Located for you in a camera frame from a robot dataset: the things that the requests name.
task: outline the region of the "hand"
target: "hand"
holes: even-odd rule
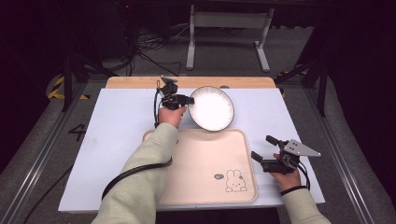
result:
[[[158,121],[160,123],[170,123],[178,128],[181,122],[181,117],[183,116],[184,112],[186,112],[186,110],[186,106],[182,106],[177,110],[170,110],[166,107],[163,107],[158,112]]]
[[[275,158],[279,158],[279,154],[274,153]],[[282,175],[280,173],[270,173],[277,181],[280,191],[301,186],[300,173],[296,169],[293,173]]]

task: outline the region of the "wrist strap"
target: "wrist strap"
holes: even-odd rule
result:
[[[282,192],[280,192],[280,195],[285,195],[285,194],[287,194],[287,193],[290,193],[290,192],[292,192],[292,191],[295,191],[295,190],[297,190],[297,189],[306,189],[306,186],[296,186],[296,187],[293,187],[293,188],[291,188],[291,189],[285,189],[285,190],[283,190]]]

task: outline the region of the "person's arm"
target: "person's arm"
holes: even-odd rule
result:
[[[271,173],[279,185],[283,203],[288,210],[290,221],[293,224],[328,224],[329,219],[323,216],[315,204],[309,190],[301,186],[298,170],[291,174]]]
[[[185,111],[185,107],[176,111],[162,108],[159,113],[161,124],[128,159],[121,172],[141,165],[168,162],[176,146],[177,127]],[[142,171],[122,179],[102,200],[93,223],[155,223],[156,204],[165,181],[164,168]]]

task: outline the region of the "yellow tape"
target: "yellow tape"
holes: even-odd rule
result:
[[[279,88],[279,91],[280,91],[280,93],[282,94],[282,97],[285,98],[285,97],[286,97],[285,89]]]
[[[55,84],[53,85],[52,91],[49,93],[49,98],[64,100],[64,94],[56,93],[58,92],[63,82],[64,82],[64,76],[61,76],[58,78],[58,80],[56,80]],[[80,100],[89,100],[90,98],[91,98],[90,95],[81,95],[79,97]]]
[[[300,76],[305,76],[306,73],[307,73],[307,71],[308,71],[308,70],[304,70],[303,72],[299,73],[298,75],[300,75]],[[283,71],[283,72],[278,73],[277,75],[278,75],[278,76],[283,76],[283,75],[286,75],[286,74],[289,73],[289,72],[290,72],[290,71]]]

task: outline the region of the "cartoon rabbit drawing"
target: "cartoon rabbit drawing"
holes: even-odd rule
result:
[[[229,170],[227,171],[227,188],[225,191],[227,192],[239,192],[239,191],[247,191],[246,183],[244,177],[241,175],[241,171],[239,170]]]

